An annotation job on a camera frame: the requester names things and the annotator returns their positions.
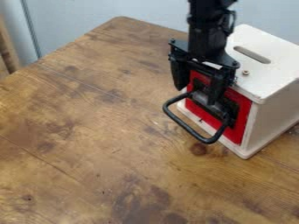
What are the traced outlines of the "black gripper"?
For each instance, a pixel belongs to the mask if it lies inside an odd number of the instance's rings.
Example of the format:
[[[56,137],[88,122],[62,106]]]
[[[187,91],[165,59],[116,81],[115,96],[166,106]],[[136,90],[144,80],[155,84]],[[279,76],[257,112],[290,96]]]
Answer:
[[[210,77],[209,104],[214,105],[235,80],[239,62],[226,52],[234,26],[190,26],[189,40],[171,38],[169,60],[173,82],[183,90],[191,82],[191,70]]]

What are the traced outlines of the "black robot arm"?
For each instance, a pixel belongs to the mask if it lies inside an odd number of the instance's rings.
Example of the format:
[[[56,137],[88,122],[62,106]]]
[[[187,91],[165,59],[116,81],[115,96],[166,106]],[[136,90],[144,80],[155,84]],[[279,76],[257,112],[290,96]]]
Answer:
[[[235,80],[241,64],[226,52],[235,29],[237,12],[230,6],[238,0],[189,0],[189,41],[171,39],[173,81],[178,90],[191,82],[191,70],[210,77],[209,104],[214,105]]]

